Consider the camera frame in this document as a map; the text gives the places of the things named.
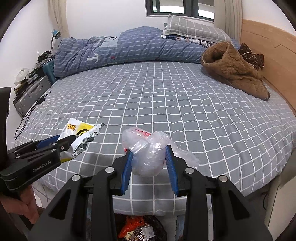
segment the black window frame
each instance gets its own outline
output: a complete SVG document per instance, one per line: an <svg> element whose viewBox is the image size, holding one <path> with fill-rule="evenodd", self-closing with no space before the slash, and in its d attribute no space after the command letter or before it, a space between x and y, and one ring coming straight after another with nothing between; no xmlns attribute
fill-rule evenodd
<svg viewBox="0 0 296 241"><path fill-rule="evenodd" d="M212 22L214 21L214 19L212 18L206 18L198 15L198 0L183 0L185 13L160 12L160 0L155 0L155 1L156 1L157 12L153 12L153 0L145 0L147 16L172 14L172 15L178 15L178 16L200 18L200 19L209 20Z"/></svg>

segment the wooden headboard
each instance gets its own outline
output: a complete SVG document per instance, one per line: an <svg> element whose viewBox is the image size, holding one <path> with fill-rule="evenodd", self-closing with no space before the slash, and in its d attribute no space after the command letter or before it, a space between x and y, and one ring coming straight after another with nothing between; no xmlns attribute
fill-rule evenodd
<svg viewBox="0 0 296 241"><path fill-rule="evenodd" d="M296 114L296 36L265 23L243 20L241 42L254 53L264 54L264 81Z"/></svg>

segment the window pane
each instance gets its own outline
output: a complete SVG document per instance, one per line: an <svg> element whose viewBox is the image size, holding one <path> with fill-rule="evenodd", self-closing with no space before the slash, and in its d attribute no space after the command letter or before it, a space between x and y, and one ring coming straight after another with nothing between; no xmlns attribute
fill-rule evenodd
<svg viewBox="0 0 296 241"><path fill-rule="evenodd" d="M184 13L183 0L159 0L159 2L160 12Z"/></svg>
<svg viewBox="0 0 296 241"><path fill-rule="evenodd" d="M152 0L153 3L153 12L157 12L156 10L156 0Z"/></svg>
<svg viewBox="0 0 296 241"><path fill-rule="evenodd" d="M214 19L215 17L214 0L198 0L198 15Z"/></svg>

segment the window sill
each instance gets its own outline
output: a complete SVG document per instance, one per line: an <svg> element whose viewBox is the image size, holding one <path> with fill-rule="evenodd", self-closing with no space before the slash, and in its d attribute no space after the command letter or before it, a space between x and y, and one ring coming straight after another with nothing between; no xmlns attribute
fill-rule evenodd
<svg viewBox="0 0 296 241"><path fill-rule="evenodd" d="M148 18L168 17L168 14L167 15L166 14L164 14L164 15L146 15L146 17L148 17ZM210 20L206 20L206 19L202 19L202 18L194 18L194 17L188 17L188 16L180 16L180 17L185 18L185 19L199 20L202 22L214 24L214 21L210 21Z"/></svg>

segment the window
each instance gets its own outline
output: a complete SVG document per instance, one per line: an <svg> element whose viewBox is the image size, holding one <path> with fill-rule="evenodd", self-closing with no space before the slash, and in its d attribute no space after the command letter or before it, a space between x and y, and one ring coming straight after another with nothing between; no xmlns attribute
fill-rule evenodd
<svg viewBox="0 0 296 241"><path fill-rule="evenodd" d="M181 15L214 21L214 0L146 0L147 15Z"/></svg>

